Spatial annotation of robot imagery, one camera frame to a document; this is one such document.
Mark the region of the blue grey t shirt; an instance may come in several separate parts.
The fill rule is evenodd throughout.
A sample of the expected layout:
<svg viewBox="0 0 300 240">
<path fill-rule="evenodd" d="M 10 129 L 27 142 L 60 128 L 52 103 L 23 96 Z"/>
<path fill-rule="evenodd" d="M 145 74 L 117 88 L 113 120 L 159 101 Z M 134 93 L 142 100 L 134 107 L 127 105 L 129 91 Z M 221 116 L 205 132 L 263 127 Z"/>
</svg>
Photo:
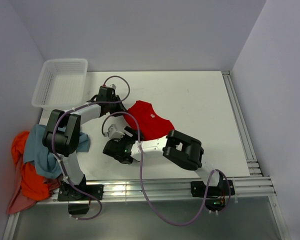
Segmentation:
<svg viewBox="0 0 300 240">
<path fill-rule="evenodd" d="M 43 145 L 43 136 L 46 130 L 46 125 L 35 124 L 29 132 L 25 142 L 23 153 L 23 163 L 30 164 L 35 168 L 39 176 L 47 179 L 56 179 L 62 174 L 62 169 L 52 152 Z M 75 153 L 87 153 L 90 149 L 91 140 L 84 133 L 79 133 L 78 147 Z"/>
</svg>

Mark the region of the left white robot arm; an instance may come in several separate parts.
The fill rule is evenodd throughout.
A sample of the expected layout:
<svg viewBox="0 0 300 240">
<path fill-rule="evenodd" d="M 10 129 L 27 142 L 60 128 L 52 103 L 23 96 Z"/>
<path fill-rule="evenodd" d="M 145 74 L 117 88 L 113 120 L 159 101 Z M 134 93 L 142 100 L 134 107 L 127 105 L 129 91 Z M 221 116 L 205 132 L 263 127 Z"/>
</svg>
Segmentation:
<svg viewBox="0 0 300 240">
<path fill-rule="evenodd" d="M 88 188 L 82 172 L 77 149 L 80 141 L 81 126 L 108 113 L 116 117 L 125 112 L 122 100 L 116 94 L 116 86 L 102 85 L 98 94 L 82 106 L 63 111 L 55 109 L 50 113 L 42 144 L 53 153 L 62 172 L 62 192 L 76 200 L 86 197 Z"/>
</svg>

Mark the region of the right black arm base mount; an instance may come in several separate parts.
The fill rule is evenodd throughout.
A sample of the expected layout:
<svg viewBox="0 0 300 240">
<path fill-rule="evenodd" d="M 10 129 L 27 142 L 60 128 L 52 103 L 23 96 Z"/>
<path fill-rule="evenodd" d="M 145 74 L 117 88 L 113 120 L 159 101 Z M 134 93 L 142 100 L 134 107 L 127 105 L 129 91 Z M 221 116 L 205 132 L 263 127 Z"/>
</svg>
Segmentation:
<svg viewBox="0 0 300 240">
<path fill-rule="evenodd" d="M 209 186 L 207 190 L 205 207 L 210 211 L 220 211 L 224 209 L 224 207 L 227 204 L 226 196 L 235 195 L 235 189 L 232 180 L 229 181 L 229 186 L 230 188 L 228 188 L 228 185 L 225 180 L 223 180 L 217 186 Z M 190 187 L 192 197 L 204 197 L 207 187 L 203 181 L 191 181 Z"/>
</svg>

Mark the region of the red t shirt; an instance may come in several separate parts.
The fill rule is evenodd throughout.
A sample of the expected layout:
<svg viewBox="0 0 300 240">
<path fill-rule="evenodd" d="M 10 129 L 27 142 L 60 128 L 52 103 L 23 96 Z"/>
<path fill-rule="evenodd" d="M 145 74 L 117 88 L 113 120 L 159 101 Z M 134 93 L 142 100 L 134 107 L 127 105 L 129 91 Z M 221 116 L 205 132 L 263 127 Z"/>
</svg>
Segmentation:
<svg viewBox="0 0 300 240">
<path fill-rule="evenodd" d="M 145 141 L 162 138 L 175 129 L 169 120 L 156 114 L 151 103 L 137 100 L 127 112 L 138 122 Z"/>
</svg>

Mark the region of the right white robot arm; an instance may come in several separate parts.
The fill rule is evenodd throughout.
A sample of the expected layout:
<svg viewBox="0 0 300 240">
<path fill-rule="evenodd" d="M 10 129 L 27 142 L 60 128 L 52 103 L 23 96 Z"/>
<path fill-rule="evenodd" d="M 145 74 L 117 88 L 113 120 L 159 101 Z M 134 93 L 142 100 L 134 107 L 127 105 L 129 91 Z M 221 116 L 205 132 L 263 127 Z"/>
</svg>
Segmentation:
<svg viewBox="0 0 300 240">
<path fill-rule="evenodd" d="M 170 162 L 180 169 L 194 172 L 212 195 L 219 194 L 224 188 L 223 177 L 203 160 L 202 143 L 194 137 L 173 129 L 161 137 L 146 140 L 141 130 L 126 126 L 119 131 L 114 124 L 105 135 L 109 140 L 102 153 L 124 165 L 139 163 L 139 179 L 145 179 L 147 163 L 161 167 Z"/>
</svg>

